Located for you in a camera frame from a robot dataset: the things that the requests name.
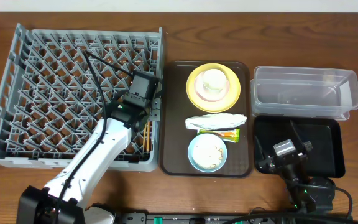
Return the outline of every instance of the clear plastic container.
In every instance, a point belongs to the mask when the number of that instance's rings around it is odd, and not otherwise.
[[[257,67],[251,80],[252,114],[349,119],[358,109],[352,70]]]

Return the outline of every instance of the plastic bin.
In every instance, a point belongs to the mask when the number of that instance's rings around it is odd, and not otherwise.
[[[0,86],[0,165],[67,166],[101,117],[101,94],[81,49],[129,72],[163,78],[163,35],[159,32],[27,30],[18,24]],[[107,103],[129,89],[131,79],[90,58]],[[152,171],[157,167],[161,99],[152,102],[151,149],[142,133],[109,169]]]
[[[349,119],[358,109],[352,70],[257,67],[251,80],[252,114]]]

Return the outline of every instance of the plate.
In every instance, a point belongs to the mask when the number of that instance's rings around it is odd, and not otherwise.
[[[209,69],[219,69],[229,81],[229,91],[219,101],[206,101],[200,97],[195,90],[195,81],[197,76]],[[239,99],[241,87],[237,75],[228,67],[218,63],[207,63],[194,69],[186,82],[186,92],[189,100],[199,109],[209,113],[220,113],[231,108]]]

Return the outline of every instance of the brown tray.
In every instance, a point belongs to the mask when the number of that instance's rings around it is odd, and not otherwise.
[[[194,106],[186,94],[186,81],[190,73],[205,63],[220,63],[229,67],[239,77],[241,94],[237,103],[225,111],[232,114],[244,114],[249,118],[249,70],[240,62],[200,62],[175,61],[164,68],[166,92],[163,97],[163,123],[160,138],[160,167],[169,175],[202,177],[246,177],[253,170],[253,150],[251,146],[250,122],[239,126],[238,143],[226,142],[227,160],[222,168],[213,173],[196,170],[187,156],[188,146],[197,131],[186,129],[185,120],[192,116],[208,114]]]

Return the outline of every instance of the packaged food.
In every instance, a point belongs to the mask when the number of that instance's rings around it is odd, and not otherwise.
[[[197,135],[210,133],[214,134],[217,137],[221,138],[223,141],[229,142],[239,142],[240,138],[240,129],[234,129],[229,131],[210,131],[210,130],[198,130]]]

